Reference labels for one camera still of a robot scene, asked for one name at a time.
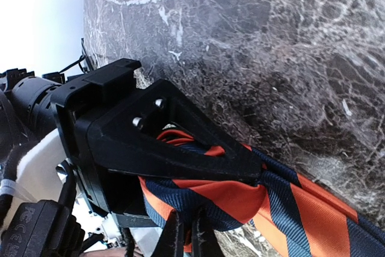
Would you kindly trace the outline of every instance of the metal screw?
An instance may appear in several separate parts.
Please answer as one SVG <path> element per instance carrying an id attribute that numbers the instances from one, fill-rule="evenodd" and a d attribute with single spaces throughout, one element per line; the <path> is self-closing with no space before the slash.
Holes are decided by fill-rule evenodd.
<path id="1" fill-rule="evenodd" d="M 132 120 L 132 124 L 133 124 L 134 126 L 136 126 L 138 129 L 142 129 L 142 128 L 143 128 L 142 118 L 141 118 L 141 117 L 135 117 L 135 118 Z"/>
<path id="2" fill-rule="evenodd" d="M 157 99 L 157 100 L 155 101 L 155 105 L 156 105 L 158 108 L 162 109 L 162 108 L 164 107 L 164 100 L 163 100 L 163 99 Z"/>

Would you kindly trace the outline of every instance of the black cable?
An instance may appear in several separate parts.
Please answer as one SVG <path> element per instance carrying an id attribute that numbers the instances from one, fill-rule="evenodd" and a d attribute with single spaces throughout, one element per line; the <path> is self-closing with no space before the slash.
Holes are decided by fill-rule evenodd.
<path id="1" fill-rule="evenodd" d="M 79 57 L 79 59 L 78 60 L 76 60 L 74 63 L 72 63 L 72 64 L 70 64 L 69 66 L 67 66 L 67 67 L 65 67 L 64 69 L 62 69 L 61 71 L 59 71 L 59 73 L 63 73 L 63 72 L 65 72 L 66 70 L 69 70 L 71 67 L 73 67 L 73 66 L 75 66 L 75 65 L 79 65 L 79 67 L 80 67 L 80 69 L 82 70 L 82 72 L 84 72 L 84 69 L 83 69 L 83 67 L 80 65 L 80 63 L 82 62 L 82 61 L 84 61 L 85 60 L 85 55 L 81 55 L 80 57 Z"/>
<path id="2" fill-rule="evenodd" d="M 63 161 L 61 165 L 65 169 L 67 177 L 66 182 L 63 184 L 63 188 L 61 189 L 58 203 L 72 210 L 76 199 L 76 179 L 67 161 Z"/>
<path id="3" fill-rule="evenodd" d="M 97 242 L 103 241 L 104 235 L 103 234 L 95 234 L 92 233 L 86 240 L 83 241 L 82 249 L 80 250 L 81 253 L 89 249 L 91 246 L 95 245 Z"/>

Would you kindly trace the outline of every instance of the harness strap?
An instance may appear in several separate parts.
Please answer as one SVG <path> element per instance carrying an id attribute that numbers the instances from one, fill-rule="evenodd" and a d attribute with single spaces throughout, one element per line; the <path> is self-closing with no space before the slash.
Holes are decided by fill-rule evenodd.
<path id="1" fill-rule="evenodd" d="M 225 153 L 218 146 L 207 150 L 177 129 L 164 131 L 158 139 L 205 155 Z M 246 147 L 263 160 L 262 175 L 254 185 L 139 177 L 150 218 L 163 228 L 176 210 L 189 226 L 204 207 L 218 231 L 252 220 L 282 256 L 385 256 L 385 233 L 378 227 L 304 176 Z"/>

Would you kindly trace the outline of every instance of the sky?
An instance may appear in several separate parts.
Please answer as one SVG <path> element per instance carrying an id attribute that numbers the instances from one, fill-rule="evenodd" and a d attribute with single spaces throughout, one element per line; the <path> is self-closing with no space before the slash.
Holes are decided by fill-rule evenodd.
<path id="1" fill-rule="evenodd" d="M 81 55 L 84 0 L 0 0 L 0 72 L 59 71 Z M 68 75 L 81 73 L 78 67 Z"/>

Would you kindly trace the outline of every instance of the hand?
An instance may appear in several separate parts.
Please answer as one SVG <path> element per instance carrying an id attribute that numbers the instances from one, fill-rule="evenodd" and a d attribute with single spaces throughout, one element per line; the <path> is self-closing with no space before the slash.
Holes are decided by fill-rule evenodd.
<path id="1" fill-rule="evenodd" d="M 125 254 L 126 248 L 113 248 L 83 253 L 80 257 L 125 257 Z M 143 257 L 138 246 L 135 246 L 134 257 Z"/>

